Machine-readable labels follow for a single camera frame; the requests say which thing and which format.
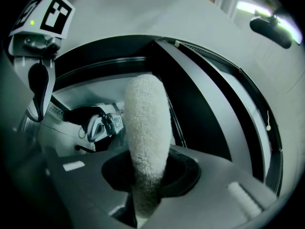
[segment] rearview mirror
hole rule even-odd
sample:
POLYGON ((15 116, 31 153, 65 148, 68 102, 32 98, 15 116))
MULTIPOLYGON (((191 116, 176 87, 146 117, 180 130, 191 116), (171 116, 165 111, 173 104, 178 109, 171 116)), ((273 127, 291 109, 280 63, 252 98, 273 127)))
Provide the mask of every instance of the rearview mirror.
POLYGON ((260 16, 255 17, 250 21, 250 28, 285 49, 290 48, 292 44, 291 34, 285 28, 279 26, 275 20, 268 20, 260 16))

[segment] wire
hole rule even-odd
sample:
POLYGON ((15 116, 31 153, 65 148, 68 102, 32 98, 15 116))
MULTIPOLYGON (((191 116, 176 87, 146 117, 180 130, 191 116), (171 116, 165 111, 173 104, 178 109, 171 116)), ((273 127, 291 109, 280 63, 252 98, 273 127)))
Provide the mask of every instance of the wire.
POLYGON ((269 110, 267 110, 267 115, 268 115, 268 125, 270 125, 269 124, 269 110))
POLYGON ((271 130, 271 126, 270 126, 270 123, 269 123, 269 110, 267 110, 267 115, 268 115, 268 125, 266 126, 266 130, 270 131, 271 130))
POLYGON ((80 127, 80 130, 78 131, 78 136, 80 137, 80 139, 84 139, 86 137, 87 133, 85 132, 85 136, 81 137, 81 135, 80 135, 81 130, 82 130, 82 126, 80 127))

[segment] white fuzzy cover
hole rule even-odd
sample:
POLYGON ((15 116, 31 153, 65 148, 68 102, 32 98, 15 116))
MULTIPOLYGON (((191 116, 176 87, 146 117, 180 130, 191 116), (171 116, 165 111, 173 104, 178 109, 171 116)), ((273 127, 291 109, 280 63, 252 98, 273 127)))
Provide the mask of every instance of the white fuzzy cover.
POLYGON ((138 220, 147 219, 159 203, 156 190, 163 177, 172 136, 167 96, 155 76, 140 75, 129 82, 125 120, 135 170, 132 188, 135 212, 138 220))

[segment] black trim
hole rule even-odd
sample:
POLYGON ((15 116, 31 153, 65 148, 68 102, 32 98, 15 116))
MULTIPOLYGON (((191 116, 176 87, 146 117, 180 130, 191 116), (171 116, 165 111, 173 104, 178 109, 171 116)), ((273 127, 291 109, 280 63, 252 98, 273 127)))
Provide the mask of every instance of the black trim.
MULTIPOLYGON (((56 67, 60 68, 61 65, 56 62, 56 67)), ((77 69, 57 77, 53 91, 96 78, 126 73, 149 72, 150 70, 150 62, 147 57, 120 58, 91 65, 79 65, 77 69)))
POLYGON ((204 96, 184 69, 158 43, 148 46, 153 74, 159 75, 188 148, 232 160, 221 127, 204 96))
POLYGON ((233 75, 249 93, 266 126, 268 125, 267 110, 269 111, 271 130, 268 131, 267 134, 271 143, 272 153, 269 171, 266 176, 266 184, 279 196, 283 177, 282 142, 275 117, 263 94, 252 79, 241 68, 237 67, 230 61, 197 45, 189 43, 184 44, 195 50, 201 56, 207 58, 208 61, 210 61, 219 70, 233 75))
POLYGON ((243 102, 240 100, 230 84, 223 78, 223 76, 216 69, 214 69, 201 55, 181 43, 179 44, 178 49, 191 60, 193 60, 216 83, 218 88, 227 98, 240 122, 240 125, 243 128, 244 136, 247 140, 251 157, 252 174, 255 178, 263 182, 263 151, 253 121, 243 102))
POLYGON ((266 177, 266 185, 280 196, 283 180, 283 154, 282 152, 272 151, 269 171, 266 177))
POLYGON ((148 57, 149 52, 143 48, 153 40, 154 37, 150 36, 131 35, 106 38, 82 45, 56 58, 56 77, 97 62, 148 57))
MULTIPOLYGON (((161 77, 159 75, 155 75, 155 76, 162 82, 162 79, 161 79, 161 77)), ((186 142, 185 142, 185 139, 184 139, 184 136, 183 136, 180 124, 179 124, 177 116, 176 116, 176 113, 173 110, 173 105, 171 103, 170 98, 168 96, 167 96, 167 98, 168 98, 168 104, 170 106, 173 137, 174 137, 175 142, 176 142, 175 145, 187 148, 187 145, 186 145, 186 142)))
POLYGON ((271 130, 268 132, 268 137, 271 142, 271 147, 273 150, 282 150, 282 141, 280 137, 280 133, 278 130, 278 125, 276 123, 275 117, 273 112, 264 98, 261 91, 258 89, 256 84, 252 81, 252 79, 243 71, 243 69, 237 67, 232 62, 226 60, 225 58, 221 57, 220 55, 207 51, 206 49, 190 44, 184 43, 189 46, 191 49, 195 50, 200 55, 209 59, 211 63, 213 63, 219 70, 229 73, 233 75, 246 89, 246 91, 251 96, 252 100, 254 101, 256 107, 260 111, 260 114, 263 118, 265 125, 268 125, 268 116, 267 110, 269 111, 269 123, 271 126, 271 130))

